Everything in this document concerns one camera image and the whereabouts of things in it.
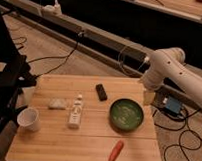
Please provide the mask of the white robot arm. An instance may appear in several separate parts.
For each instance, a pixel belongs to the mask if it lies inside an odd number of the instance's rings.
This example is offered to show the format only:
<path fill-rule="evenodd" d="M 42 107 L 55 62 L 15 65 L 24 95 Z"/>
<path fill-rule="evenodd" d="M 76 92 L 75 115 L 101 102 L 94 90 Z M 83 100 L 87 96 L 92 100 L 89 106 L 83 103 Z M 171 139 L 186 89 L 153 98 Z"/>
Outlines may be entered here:
<path fill-rule="evenodd" d="M 148 91 L 158 90 L 165 78 L 169 78 L 189 95 L 202 109 L 202 77 L 182 65 L 185 52 L 181 48 L 166 48 L 149 55 L 150 67 L 142 76 Z"/>

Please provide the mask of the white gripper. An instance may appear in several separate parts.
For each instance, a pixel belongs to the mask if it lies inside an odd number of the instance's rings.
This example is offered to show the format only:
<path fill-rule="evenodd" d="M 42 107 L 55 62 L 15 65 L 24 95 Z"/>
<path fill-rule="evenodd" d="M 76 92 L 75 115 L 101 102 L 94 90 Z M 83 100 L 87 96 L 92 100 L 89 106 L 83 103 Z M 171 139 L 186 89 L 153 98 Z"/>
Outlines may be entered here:
<path fill-rule="evenodd" d="M 155 93 L 164 82 L 165 77 L 155 68 L 149 68 L 141 77 L 143 86 L 148 90 L 143 92 L 144 105 L 151 105 L 155 98 Z"/>

